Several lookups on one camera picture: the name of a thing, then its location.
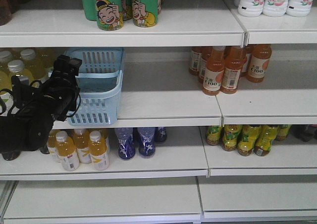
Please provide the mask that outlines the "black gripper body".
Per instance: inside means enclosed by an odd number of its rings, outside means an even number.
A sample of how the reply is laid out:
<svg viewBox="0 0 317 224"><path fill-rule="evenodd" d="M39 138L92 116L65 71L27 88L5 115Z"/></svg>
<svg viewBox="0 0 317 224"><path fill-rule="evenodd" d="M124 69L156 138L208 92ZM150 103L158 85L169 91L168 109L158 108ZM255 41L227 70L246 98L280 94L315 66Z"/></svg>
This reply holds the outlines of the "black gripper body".
<svg viewBox="0 0 317 224"><path fill-rule="evenodd" d="M73 117L80 105L80 88L72 73L70 78L50 78L40 84L32 99L18 108L17 116L48 115L55 120L65 121Z"/></svg>

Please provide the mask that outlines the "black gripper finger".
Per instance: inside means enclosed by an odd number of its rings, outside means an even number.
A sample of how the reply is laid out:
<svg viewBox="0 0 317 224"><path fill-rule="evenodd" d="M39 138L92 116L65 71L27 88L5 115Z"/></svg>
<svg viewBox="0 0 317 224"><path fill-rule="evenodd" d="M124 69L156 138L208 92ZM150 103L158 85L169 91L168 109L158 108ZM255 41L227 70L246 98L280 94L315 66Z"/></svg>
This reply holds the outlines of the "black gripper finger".
<svg viewBox="0 0 317 224"><path fill-rule="evenodd" d="M74 76L79 75L79 68L82 64L82 60L78 58L71 58L69 61L70 71Z"/></svg>
<svg viewBox="0 0 317 224"><path fill-rule="evenodd" d="M70 57L60 55L53 64L52 78L70 78L71 66L69 65Z"/></svg>

